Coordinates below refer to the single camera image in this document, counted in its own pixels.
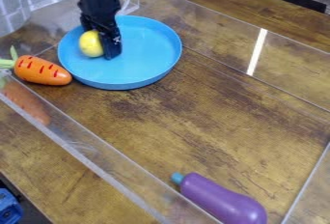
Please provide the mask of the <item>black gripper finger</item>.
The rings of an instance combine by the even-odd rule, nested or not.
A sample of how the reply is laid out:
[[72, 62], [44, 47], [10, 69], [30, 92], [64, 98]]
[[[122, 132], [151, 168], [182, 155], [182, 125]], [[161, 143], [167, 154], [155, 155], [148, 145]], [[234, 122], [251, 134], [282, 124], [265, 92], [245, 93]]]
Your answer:
[[123, 44], [122, 44], [122, 33], [118, 27], [114, 29], [99, 29], [99, 37], [102, 48], [104, 52], [104, 57], [107, 60], [118, 57], [123, 52]]
[[92, 21], [92, 19], [90, 17], [82, 16], [80, 22], [82, 22], [82, 26], [83, 26], [86, 31], [99, 30], [98, 24]]

